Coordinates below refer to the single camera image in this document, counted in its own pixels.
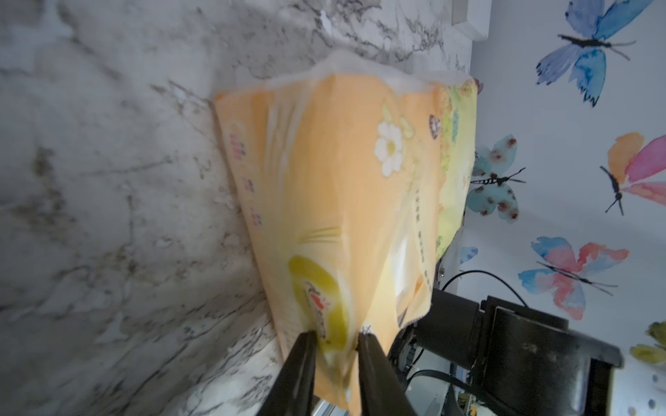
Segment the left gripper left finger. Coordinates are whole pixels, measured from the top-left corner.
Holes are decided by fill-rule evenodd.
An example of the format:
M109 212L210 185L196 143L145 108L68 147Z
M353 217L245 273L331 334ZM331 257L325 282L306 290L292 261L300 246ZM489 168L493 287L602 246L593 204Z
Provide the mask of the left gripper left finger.
M302 333L274 382L258 416L311 415L314 397L317 333Z

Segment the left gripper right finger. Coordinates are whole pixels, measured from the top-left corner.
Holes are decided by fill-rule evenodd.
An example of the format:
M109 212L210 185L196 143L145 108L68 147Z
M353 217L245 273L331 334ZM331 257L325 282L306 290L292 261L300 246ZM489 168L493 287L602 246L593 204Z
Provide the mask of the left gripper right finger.
M361 333L357 352L362 415L416 415L378 339L371 333Z

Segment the orange-yellow tissue pack top shelf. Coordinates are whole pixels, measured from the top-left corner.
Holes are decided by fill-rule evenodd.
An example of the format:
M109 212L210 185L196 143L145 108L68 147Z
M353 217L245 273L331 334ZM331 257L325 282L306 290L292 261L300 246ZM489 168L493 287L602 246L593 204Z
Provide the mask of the orange-yellow tissue pack top shelf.
M463 73L338 50L215 98L280 348L315 331L315 395L353 415L358 336L388 350L429 312L465 211L477 95Z

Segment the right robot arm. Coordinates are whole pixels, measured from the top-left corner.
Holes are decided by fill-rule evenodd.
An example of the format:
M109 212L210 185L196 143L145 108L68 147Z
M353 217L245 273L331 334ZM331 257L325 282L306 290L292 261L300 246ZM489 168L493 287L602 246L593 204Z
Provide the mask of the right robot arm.
M489 296L481 303L437 289L425 317L388 353L402 386L445 381L497 415L608 415L619 348L569 322Z

